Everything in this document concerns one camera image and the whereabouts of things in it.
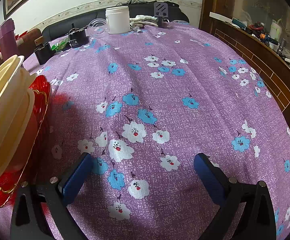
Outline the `large red scalloped plate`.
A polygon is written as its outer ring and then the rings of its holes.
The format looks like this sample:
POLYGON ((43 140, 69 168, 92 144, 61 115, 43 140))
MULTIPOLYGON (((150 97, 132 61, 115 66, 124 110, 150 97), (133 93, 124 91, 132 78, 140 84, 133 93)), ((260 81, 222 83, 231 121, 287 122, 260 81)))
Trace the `large red scalloped plate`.
POLYGON ((5 171, 0 176, 0 208, 13 205, 17 195, 16 191, 21 183, 28 180, 34 174, 31 171, 30 165, 34 165, 36 162, 34 155, 39 151, 40 143, 48 134, 47 115, 51 102, 52 85, 44 75, 39 75, 35 78, 29 89, 34 92, 32 113, 37 121, 37 134, 24 167, 19 171, 5 171))

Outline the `small red gold-rimmed plate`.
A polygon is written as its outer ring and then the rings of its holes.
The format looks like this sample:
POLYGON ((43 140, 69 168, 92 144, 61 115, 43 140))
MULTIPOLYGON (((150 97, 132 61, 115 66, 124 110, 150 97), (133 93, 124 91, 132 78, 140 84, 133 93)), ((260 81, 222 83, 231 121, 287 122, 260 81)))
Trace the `small red gold-rimmed plate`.
POLYGON ((5 171, 19 171, 26 163, 37 134, 33 105, 34 92, 28 88, 20 97, 20 105, 0 117, 0 176, 5 171))

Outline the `cream plastic bowl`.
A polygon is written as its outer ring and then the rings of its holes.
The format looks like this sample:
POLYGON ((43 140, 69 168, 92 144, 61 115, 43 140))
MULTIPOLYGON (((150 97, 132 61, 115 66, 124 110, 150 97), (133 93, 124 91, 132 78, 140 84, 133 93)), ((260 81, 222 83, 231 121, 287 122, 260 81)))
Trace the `cream plastic bowl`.
POLYGON ((37 77, 37 74, 30 75, 29 72, 22 68, 20 69, 20 83, 18 83, 15 89, 7 87, 5 92, 0 97, 0 117, 7 113, 7 109, 15 109, 20 105, 20 97, 23 95, 25 90, 27 90, 37 77))
POLYGON ((13 55, 0 65, 0 97, 7 87, 15 89, 20 83, 20 69, 24 61, 24 56, 13 55))

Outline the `cream plastic bowl top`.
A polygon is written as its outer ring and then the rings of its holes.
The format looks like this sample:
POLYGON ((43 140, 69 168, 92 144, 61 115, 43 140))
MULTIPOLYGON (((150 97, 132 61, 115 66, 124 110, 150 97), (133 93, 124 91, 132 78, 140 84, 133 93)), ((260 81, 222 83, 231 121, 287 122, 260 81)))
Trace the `cream plastic bowl top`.
POLYGON ((7 87, 15 89, 20 83, 20 69, 24 61, 24 56, 13 55, 0 65, 0 97, 7 87))

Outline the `black cylinder with wooden knob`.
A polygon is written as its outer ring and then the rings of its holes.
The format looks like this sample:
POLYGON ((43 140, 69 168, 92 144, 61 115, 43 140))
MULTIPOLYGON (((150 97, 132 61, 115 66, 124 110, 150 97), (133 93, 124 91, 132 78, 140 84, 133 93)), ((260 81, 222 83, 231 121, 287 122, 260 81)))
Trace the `black cylinder with wooden knob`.
POLYGON ((49 42, 44 41, 44 37, 40 36, 34 41, 36 48, 34 49, 34 53, 37 57, 38 63, 40 65, 45 64, 52 56, 53 51, 49 44, 49 42))

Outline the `purple thermos bottle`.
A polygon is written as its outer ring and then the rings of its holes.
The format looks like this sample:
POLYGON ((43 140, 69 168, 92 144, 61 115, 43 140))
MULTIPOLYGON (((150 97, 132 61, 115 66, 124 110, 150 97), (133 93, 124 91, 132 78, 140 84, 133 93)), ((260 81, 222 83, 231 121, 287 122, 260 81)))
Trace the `purple thermos bottle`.
POLYGON ((18 47, 15 39, 14 21, 9 18, 0 25, 0 50, 2 60, 6 61, 13 55, 18 54, 18 47))

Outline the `black motor cylinder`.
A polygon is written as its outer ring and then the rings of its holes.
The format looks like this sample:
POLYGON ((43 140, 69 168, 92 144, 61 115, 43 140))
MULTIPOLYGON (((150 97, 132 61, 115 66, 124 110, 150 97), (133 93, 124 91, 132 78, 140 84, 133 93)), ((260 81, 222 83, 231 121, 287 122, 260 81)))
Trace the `black motor cylinder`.
POLYGON ((85 28, 76 28, 74 23, 72 23, 72 28, 68 32, 68 40, 72 48, 79 48, 89 42, 85 28))

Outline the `dark wooden cabinet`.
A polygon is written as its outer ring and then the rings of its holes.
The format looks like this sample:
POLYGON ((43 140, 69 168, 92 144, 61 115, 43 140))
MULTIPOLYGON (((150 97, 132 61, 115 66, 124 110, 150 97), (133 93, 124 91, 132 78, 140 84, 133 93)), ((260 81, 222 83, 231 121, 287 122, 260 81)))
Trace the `dark wooden cabinet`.
POLYGON ((199 28, 264 79, 290 127, 290 7, 285 0, 202 0, 199 28))

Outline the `clear plastic lid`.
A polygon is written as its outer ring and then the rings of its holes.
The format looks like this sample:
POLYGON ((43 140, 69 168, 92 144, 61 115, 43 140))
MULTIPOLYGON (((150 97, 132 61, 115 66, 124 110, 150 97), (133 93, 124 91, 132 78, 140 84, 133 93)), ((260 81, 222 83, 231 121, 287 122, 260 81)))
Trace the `clear plastic lid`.
POLYGON ((86 25, 86 34, 91 40, 92 38, 102 38, 109 32, 108 23, 103 18, 96 18, 86 25))

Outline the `black leather sofa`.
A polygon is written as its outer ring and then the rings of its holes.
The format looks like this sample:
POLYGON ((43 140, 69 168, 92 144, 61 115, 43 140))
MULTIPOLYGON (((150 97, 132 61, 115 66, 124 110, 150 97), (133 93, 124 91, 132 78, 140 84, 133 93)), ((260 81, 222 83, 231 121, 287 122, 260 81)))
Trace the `black leather sofa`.
MULTIPOLYGON (((153 2, 144 2, 144 3, 134 3, 127 4, 129 7, 130 17, 135 17, 137 15, 149 15, 154 16, 154 3, 153 2)), ((178 4, 173 2, 165 1, 168 4, 168 19, 169 21, 173 20, 182 20, 189 23, 189 18, 185 13, 183 13, 178 4)), ((70 29, 72 29, 72 24, 76 28, 82 28, 89 24, 92 20, 96 18, 105 19, 105 9, 98 9, 89 11, 77 16, 72 16, 60 22, 56 22, 50 25, 47 25, 43 31, 42 35, 46 41, 52 41, 56 38, 66 36, 70 29)))

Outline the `white plastic jar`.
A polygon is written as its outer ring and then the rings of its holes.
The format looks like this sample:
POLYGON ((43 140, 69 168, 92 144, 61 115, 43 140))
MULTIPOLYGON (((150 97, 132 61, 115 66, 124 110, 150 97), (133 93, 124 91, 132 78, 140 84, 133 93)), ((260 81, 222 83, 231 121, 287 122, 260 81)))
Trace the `white plastic jar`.
POLYGON ((110 34, 124 34, 130 31, 128 6, 106 8, 105 16, 110 34))

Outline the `white cloth gloves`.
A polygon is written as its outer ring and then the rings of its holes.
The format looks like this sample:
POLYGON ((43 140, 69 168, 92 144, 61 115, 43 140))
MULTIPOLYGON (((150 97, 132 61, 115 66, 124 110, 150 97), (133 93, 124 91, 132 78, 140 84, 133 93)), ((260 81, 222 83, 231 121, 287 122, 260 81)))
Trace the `white cloth gloves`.
POLYGON ((158 18, 149 15, 137 15, 134 18, 130 18, 130 26, 131 28, 139 27, 143 28, 145 25, 158 27, 158 18))

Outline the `grey phone stand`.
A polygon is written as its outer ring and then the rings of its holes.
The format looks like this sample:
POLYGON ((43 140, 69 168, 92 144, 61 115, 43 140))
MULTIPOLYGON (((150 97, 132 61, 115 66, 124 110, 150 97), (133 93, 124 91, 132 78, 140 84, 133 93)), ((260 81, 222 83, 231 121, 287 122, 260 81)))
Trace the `grey phone stand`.
POLYGON ((154 16, 158 18, 158 26, 163 25, 163 20, 168 19, 168 4, 165 2, 155 2, 154 3, 154 16))

